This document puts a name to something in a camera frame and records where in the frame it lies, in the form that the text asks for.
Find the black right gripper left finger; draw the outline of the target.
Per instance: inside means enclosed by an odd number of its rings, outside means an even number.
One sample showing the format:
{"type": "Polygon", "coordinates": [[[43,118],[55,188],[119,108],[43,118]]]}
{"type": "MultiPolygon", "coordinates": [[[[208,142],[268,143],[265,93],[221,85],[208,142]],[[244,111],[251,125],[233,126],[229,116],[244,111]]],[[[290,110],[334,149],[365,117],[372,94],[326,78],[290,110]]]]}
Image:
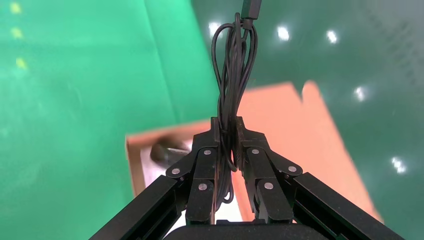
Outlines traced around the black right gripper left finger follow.
{"type": "Polygon", "coordinates": [[[160,175],[101,227],[93,240],[194,240],[212,225],[217,200],[219,121],[194,135],[191,152],[160,175]]]}

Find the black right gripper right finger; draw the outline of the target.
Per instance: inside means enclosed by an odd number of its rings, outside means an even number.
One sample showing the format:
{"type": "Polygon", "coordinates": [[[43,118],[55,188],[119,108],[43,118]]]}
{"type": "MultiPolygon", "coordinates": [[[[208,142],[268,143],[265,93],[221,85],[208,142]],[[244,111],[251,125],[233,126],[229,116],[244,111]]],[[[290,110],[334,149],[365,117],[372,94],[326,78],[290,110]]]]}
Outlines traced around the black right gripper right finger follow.
{"type": "Polygon", "coordinates": [[[265,240],[398,240],[400,236],[324,182],[274,152],[236,119],[237,162],[265,240]]]}

